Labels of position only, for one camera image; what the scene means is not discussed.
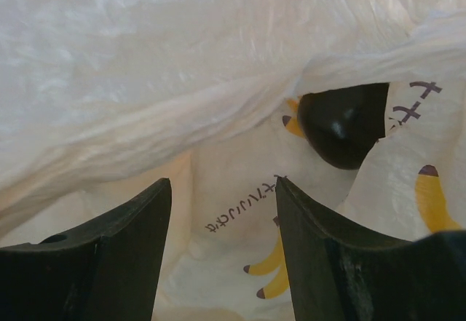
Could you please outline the orange translucent plastic bag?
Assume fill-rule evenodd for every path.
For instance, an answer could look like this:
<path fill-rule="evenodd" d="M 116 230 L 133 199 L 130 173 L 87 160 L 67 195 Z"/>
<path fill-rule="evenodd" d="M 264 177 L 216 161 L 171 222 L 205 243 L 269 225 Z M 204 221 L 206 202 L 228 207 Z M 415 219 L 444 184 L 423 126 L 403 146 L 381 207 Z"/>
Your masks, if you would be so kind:
<path fill-rule="evenodd" d="M 388 83 L 358 170 L 303 95 Z M 465 232 L 465 0 L 1 0 L 1 246 L 37 244 L 160 178 L 150 320 L 293 320 L 275 185 L 414 241 Z"/>

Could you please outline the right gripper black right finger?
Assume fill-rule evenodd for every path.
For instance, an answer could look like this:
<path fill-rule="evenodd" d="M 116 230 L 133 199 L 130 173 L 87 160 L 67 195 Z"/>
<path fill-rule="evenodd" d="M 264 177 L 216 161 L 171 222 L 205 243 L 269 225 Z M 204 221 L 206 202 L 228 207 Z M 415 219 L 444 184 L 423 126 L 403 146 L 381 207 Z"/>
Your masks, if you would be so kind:
<path fill-rule="evenodd" d="M 410 242 L 368 229 L 276 184 L 297 320 L 463 320 L 465 233 Z"/>

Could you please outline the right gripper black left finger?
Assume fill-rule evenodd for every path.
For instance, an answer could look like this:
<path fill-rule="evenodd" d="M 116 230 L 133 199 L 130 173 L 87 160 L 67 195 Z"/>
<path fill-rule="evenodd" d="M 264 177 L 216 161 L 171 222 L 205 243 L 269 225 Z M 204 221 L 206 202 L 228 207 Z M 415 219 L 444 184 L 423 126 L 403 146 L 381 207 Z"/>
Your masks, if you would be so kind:
<path fill-rule="evenodd" d="M 3 320 L 150 320 L 172 188 L 162 178 L 79 226 L 1 249 Z"/>

